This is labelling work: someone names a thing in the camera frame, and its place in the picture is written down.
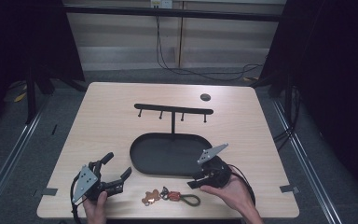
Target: black oval tray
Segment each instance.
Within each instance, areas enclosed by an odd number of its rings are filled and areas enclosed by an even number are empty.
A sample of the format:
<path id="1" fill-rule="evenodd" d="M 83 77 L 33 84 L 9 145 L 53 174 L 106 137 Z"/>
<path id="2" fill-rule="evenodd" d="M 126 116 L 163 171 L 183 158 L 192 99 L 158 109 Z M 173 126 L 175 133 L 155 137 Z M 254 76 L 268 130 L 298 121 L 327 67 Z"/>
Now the black oval tray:
<path id="1" fill-rule="evenodd" d="M 133 166 L 147 175 L 192 176 L 199 172 L 197 160 L 212 145 L 203 137 L 187 133 L 145 133 L 131 145 Z"/>

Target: small metal object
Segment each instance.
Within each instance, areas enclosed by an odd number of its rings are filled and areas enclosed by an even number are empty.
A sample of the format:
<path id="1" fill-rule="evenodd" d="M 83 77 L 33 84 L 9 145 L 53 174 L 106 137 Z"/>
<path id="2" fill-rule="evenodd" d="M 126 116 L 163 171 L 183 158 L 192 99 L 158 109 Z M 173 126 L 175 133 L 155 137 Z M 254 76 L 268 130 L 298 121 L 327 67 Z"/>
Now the small metal object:
<path id="1" fill-rule="evenodd" d="M 209 161 L 211 158 L 213 158 L 215 155 L 217 155 L 219 152 L 221 152 L 226 147 L 228 147 L 228 143 L 225 143 L 218 147 L 211 147 L 209 149 L 204 149 L 201 154 L 200 159 L 197 160 L 197 163 L 199 165 L 201 165 L 201 164 L 205 163 L 206 161 Z"/>
<path id="2" fill-rule="evenodd" d="M 169 193 L 170 192 L 168 191 L 168 189 L 163 187 L 161 193 L 159 194 L 159 197 L 162 198 L 163 200 L 168 200 L 169 199 L 168 198 Z"/>
<path id="3" fill-rule="evenodd" d="M 72 202 L 77 202 L 81 198 L 81 196 L 83 196 L 84 192 L 89 190 L 97 182 L 97 176 L 91 171 L 88 166 L 83 165 L 80 173 L 81 176 L 77 181 L 77 186 Z"/>

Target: wooden table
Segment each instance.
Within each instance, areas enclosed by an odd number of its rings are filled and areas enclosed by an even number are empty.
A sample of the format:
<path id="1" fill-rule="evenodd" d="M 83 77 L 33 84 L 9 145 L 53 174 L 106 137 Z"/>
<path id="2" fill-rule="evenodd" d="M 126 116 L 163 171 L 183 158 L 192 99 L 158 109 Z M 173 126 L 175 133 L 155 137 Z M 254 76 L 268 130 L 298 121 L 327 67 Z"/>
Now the wooden table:
<path id="1" fill-rule="evenodd" d="M 211 95 L 202 101 L 203 93 Z M 289 184 L 282 162 L 269 132 L 254 89 L 246 87 L 92 83 L 79 108 L 73 127 L 62 149 L 48 188 L 58 189 L 55 196 L 45 195 L 37 209 L 40 217 L 72 217 L 69 189 L 83 164 L 100 160 L 112 151 L 115 157 L 103 166 L 102 181 L 110 182 L 132 166 L 130 147 L 144 133 L 170 133 L 171 115 L 139 110 L 135 104 L 211 108 L 213 114 L 204 123 L 202 115 L 176 116 L 177 133 L 192 133 L 206 138 L 213 146 L 229 143 L 219 153 L 226 163 L 239 167 L 252 185 L 261 217 L 297 217 L 292 192 L 282 193 Z M 191 189 L 191 178 L 144 175 L 132 167 L 124 192 L 108 198 L 108 218 L 237 218 L 219 198 Z M 141 200 L 153 189 L 196 194 L 201 205 L 158 201 L 145 206 Z M 79 216 L 84 217 L 83 206 Z"/>

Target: wire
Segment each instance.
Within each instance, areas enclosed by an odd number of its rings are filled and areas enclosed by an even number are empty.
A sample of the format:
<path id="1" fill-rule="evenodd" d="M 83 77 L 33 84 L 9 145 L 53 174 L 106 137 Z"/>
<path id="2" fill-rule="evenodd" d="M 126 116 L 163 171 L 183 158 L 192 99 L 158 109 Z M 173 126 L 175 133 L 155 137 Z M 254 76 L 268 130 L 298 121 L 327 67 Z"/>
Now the wire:
<path id="1" fill-rule="evenodd" d="M 233 171 L 231 171 L 231 174 L 238 177 L 242 181 L 242 183 L 246 186 L 246 188 L 249 191 L 249 194 L 251 195 L 252 201 L 255 205 L 255 193 L 253 192 L 253 189 L 252 189 L 251 185 L 249 184 L 248 180 L 246 179 L 245 175 L 243 174 L 243 172 L 235 165 L 228 164 L 228 166 L 234 167 L 238 172 L 240 172 L 241 175 L 238 175 L 237 173 L 234 173 Z"/>
<path id="2" fill-rule="evenodd" d="M 282 133 L 278 134 L 277 136 L 274 137 L 274 142 L 277 143 L 279 141 L 281 141 L 284 137 L 286 137 L 283 141 L 283 143 L 278 147 L 278 151 L 280 151 L 283 146 L 287 143 L 287 141 L 292 137 L 293 132 L 295 131 L 296 128 L 296 124 L 298 121 L 298 114 L 299 114 L 299 110 L 300 110 L 300 104 L 301 104 L 301 97 L 298 93 L 298 89 L 296 88 L 296 86 L 294 86 L 295 89 L 295 97 L 293 98 L 293 104 L 296 107 L 296 114 L 295 114 L 295 118 L 293 120 L 290 120 L 291 126 L 288 127 L 285 131 L 283 131 Z"/>
<path id="3" fill-rule="evenodd" d="M 312 26 L 310 27 L 310 34 L 308 35 L 307 39 L 306 39 L 306 42 L 305 42 L 305 47 L 303 48 L 302 50 L 302 53 L 301 53 L 301 56 L 300 56 L 300 59 L 304 59 L 305 57 L 305 54 L 307 52 L 307 49 L 308 47 L 310 46 L 310 40 L 311 40 L 311 37 L 312 37 L 312 34 L 313 34 L 313 31 L 315 30 L 315 27 L 316 27 L 316 21 L 319 19 L 320 15 L 321 15 L 321 12 L 322 12 L 322 8 L 324 8 L 324 4 L 325 4 L 326 0 L 323 0 L 321 6 L 319 7 L 318 9 L 318 12 L 316 14 L 316 16 L 314 17 L 314 20 L 312 21 Z M 296 115 L 295 115 L 295 120 L 293 122 L 291 122 L 291 126 L 292 127 L 289 127 L 287 130 L 291 130 L 291 132 L 287 135 L 287 138 L 284 140 L 283 144 L 278 147 L 278 151 L 280 151 L 282 149 L 282 147 L 284 146 L 284 144 L 286 144 L 286 142 L 289 140 L 289 138 L 292 137 L 292 134 L 295 130 L 295 127 L 296 127 L 296 122 L 297 122 L 297 118 L 298 118 L 298 111 L 299 111 L 299 108 L 300 108 L 300 100 L 299 100 L 299 97 L 298 97 L 298 100 L 296 100 L 296 97 L 295 96 L 295 105 L 296 105 Z"/>
<path id="4" fill-rule="evenodd" d="M 77 206 L 81 205 L 83 202 L 85 202 L 88 198 L 85 198 L 83 201 L 77 204 Z"/>
<path id="5" fill-rule="evenodd" d="M 224 73 L 216 73 L 216 72 L 212 72 L 212 73 L 197 73 L 197 72 L 193 72 L 193 71 L 183 69 L 183 68 L 170 68 L 165 63 L 164 57 L 162 55 L 161 38 L 160 38 L 160 33 L 159 33 L 159 16 L 156 16 L 156 23 L 157 23 L 157 46 L 156 46 L 156 52 L 157 52 L 158 65 L 163 69 L 166 69 L 166 70 L 168 70 L 170 72 L 175 73 L 176 75 L 180 75 L 180 76 L 196 75 L 196 76 L 205 77 L 205 78 L 215 80 L 215 81 L 233 81 L 233 80 L 237 80 L 237 79 L 242 78 L 244 73 L 247 73 L 247 72 L 250 72 L 252 70 L 255 70 L 257 67 L 264 66 L 263 63 L 261 63 L 261 64 L 259 64 L 259 63 L 249 63 L 249 64 L 246 64 L 242 68 L 242 70 L 240 72 L 224 72 Z M 208 77 L 208 75 L 237 75 L 237 76 L 233 77 L 233 78 L 215 78 L 215 77 Z"/>
<path id="6" fill-rule="evenodd" d="M 72 202 L 72 199 L 74 198 L 75 182 L 78 180 L 79 176 L 80 176 L 80 172 L 77 174 L 77 176 L 75 176 L 74 181 L 72 182 L 72 185 L 71 185 L 71 189 L 70 189 L 71 191 L 69 192 L 69 196 L 71 197 L 72 214 L 74 215 L 74 221 L 76 224 L 81 224 L 80 218 L 77 214 L 77 208 L 78 208 L 79 204 L 75 204 L 75 202 Z"/>

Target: keychain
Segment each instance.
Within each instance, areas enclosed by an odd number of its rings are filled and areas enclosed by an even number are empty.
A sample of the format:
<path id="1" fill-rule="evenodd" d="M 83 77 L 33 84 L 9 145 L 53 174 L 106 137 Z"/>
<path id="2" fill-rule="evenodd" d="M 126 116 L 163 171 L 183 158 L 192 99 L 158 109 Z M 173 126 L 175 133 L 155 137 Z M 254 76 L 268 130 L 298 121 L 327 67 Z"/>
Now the keychain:
<path id="1" fill-rule="evenodd" d="M 144 203 L 146 206 L 154 203 L 155 201 L 158 201 L 159 199 L 163 199 L 164 201 L 173 201 L 173 202 L 179 202 L 183 201 L 187 203 L 190 206 L 198 206 L 201 203 L 201 199 L 194 194 L 181 194 L 178 191 L 169 191 L 167 188 L 163 187 L 161 193 L 158 193 L 157 189 L 154 189 L 153 192 L 146 192 L 146 197 L 142 199 L 142 203 Z M 188 199 L 195 199 L 196 202 L 192 203 Z"/>

